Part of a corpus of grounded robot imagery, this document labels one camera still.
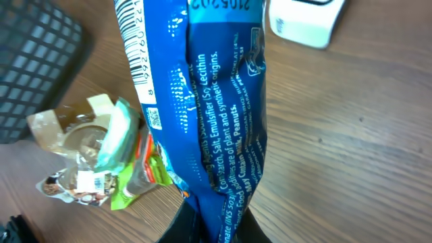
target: wooden surface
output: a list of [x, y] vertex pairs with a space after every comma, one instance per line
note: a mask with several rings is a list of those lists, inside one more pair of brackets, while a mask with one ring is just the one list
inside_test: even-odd
[[[106, 92], [139, 108], [113, 2], [60, 5], [96, 45], [62, 103]], [[266, 43], [269, 143], [250, 204], [274, 242], [432, 242], [432, 1], [353, 0], [327, 51]], [[31, 142], [0, 146], [0, 220], [46, 242], [154, 242], [182, 199], [125, 211], [67, 205], [34, 185], [63, 167]]]

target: white device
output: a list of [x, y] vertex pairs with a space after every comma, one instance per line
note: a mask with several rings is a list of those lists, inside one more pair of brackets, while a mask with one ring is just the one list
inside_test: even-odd
[[270, 27], [282, 38], [324, 49], [346, 0], [272, 0]]

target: blue plastic packet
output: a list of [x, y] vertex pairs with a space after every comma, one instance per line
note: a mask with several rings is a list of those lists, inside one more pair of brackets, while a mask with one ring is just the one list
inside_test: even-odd
[[114, 1], [132, 78], [164, 164], [231, 242], [263, 176], [263, 0]]

